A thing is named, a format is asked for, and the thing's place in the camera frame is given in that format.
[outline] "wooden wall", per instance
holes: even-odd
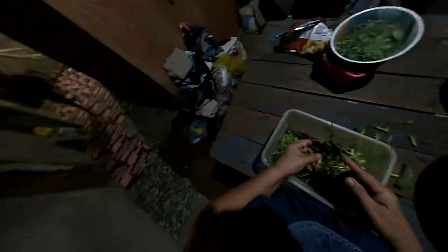
[[[181,22],[207,26],[217,40],[235,36],[233,0],[44,0],[149,75],[170,93],[177,88],[163,69],[174,47],[185,49]]]

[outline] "clothing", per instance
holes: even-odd
[[[388,242],[356,219],[341,217],[303,191],[280,187],[273,195],[258,196],[246,210],[269,208],[288,225],[292,238],[308,251],[391,251]]]

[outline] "wooden beam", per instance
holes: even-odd
[[[445,144],[448,142],[447,116],[384,108],[250,83],[239,85],[233,105],[279,117],[289,109],[299,109],[349,129],[362,129],[369,125],[391,127],[393,145],[434,156],[448,153]],[[406,120],[413,120],[414,124],[400,124]],[[417,147],[411,145],[409,135],[415,136]],[[388,135],[380,133],[380,137],[385,141]]]
[[[312,80],[311,71],[310,65],[250,61],[242,81],[392,107],[448,114],[440,103],[439,88],[444,81],[442,79],[375,74],[365,87],[335,94]]]

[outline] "white plastic tub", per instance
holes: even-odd
[[[383,185],[387,184],[396,163],[396,153],[389,145],[298,109],[290,109],[283,114],[263,149],[261,160],[266,167],[272,165],[272,153],[277,151],[280,139],[288,130],[302,132],[321,141],[329,140],[333,133],[333,142],[339,143],[343,148],[355,148],[362,153],[363,159],[366,160],[363,166]],[[334,208],[328,200],[299,178],[291,176],[289,182]]]

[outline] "chopped greens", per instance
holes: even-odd
[[[273,153],[274,160],[280,157],[280,155],[285,151],[288,145],[294,143],[295,141],[301,139],[309,139],[306,134],[288,131],[281,138],[278,146],[278,150]],[[361,158],[361,153],[358,153],[354,148],[342,148],[338,144],[332,141],[326,143],[320,143],[319,141],[314,142],[314,146],[311,148],[315,153],[322,154],[322,160],[319,162],[319,170],[302,170],[296,174],[297,177],[302,179],[304,182],[315,180],[316,176],[319,175],[329,175],[335,177],[341,173],[350,171],[350,168],[342,160],[342,155],[347,155],[351,157],[358,163],[365,163],[366,160]]]
[[[388,137],[388,141],[387,141],[388,145],[392,145],[392,138],[393,138],[393,135],[390,135]]]
[[[414,136],[409,136],[409,141],[411,141],[411,144],[413,145],[413,146],[415,146],[415,147],[417,147],[418,145],[417,145],[417,140],[415,139],[415,137]]]
[[[400,190],[406,190],[410,189],[413,183],[414,183],[414,170],[409,165],[403,163],[401,174],[397,179],[397,181],[395,182],[395,186]]]
[[[389,133],[389,127],[383,128],[383,127],[380,127],[380,126],[375,126],[374,128],[379,130],[379,131],[382,131],[384,133]]]
[[[394,55],[403,41],[403,31],[384,20],[369,20],[354,25],[336,51],[355,61],[377,61]]]

